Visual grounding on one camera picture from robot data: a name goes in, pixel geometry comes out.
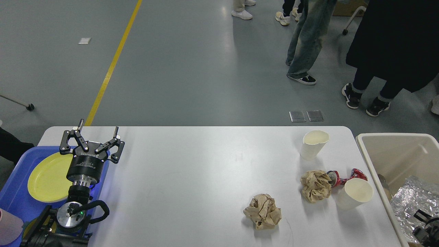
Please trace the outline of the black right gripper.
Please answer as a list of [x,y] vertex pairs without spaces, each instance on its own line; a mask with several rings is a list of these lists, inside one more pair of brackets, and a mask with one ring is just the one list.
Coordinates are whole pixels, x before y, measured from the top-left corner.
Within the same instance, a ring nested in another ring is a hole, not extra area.
[[426,212],[418,209],[414,217],[420,222],[426,223],[425,228],[415,227],[413,235],[419,242],[419,244],[425,247],[438,247],[439,246],[439,218],[433,218]]

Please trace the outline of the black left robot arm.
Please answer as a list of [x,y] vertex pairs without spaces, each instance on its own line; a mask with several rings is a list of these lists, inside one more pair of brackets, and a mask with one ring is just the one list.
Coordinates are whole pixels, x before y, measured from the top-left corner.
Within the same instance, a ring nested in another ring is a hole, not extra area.
[[64,175],[72,184],[65,203],[59,208],[47,205],[34,224],[23,232],[21,247],[86,247],[92,233],[91,224],[105,220],[110,210],[102,200],[95,200],[92,188],[100,180],[107,161],[117,164],[125,142],[115,128],[112,139],[105,143],[86,141],[81,135],[84,120],[63,133],[59,153],[72,155]]

